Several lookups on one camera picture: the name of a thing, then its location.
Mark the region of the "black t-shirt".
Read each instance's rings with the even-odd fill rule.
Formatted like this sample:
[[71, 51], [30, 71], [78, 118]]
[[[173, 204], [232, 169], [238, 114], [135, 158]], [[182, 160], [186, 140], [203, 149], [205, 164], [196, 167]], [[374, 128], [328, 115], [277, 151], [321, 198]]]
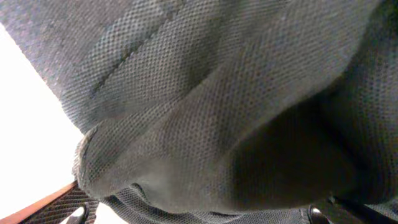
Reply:
[[70, 207], [128, 223], [397, 222], [397, 2], [1, 2], [83, 133]]

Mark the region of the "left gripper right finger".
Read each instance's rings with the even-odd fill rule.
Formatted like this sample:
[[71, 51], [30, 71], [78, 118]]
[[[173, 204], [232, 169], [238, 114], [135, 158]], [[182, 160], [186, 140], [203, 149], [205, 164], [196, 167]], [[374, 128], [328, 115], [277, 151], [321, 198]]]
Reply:
[[312, 205], [308, 208], [308, 219], [311, 224], [331, 224], [329, 219], [318, 208]]

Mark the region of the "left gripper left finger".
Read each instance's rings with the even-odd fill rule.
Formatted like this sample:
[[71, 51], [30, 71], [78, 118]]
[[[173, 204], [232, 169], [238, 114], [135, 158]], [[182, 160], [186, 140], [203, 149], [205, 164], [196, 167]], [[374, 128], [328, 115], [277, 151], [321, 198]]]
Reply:
[[86, 205], [82, 205], [65, 219], [65, 224], [84, 224], [88, 214], [89, 211]]

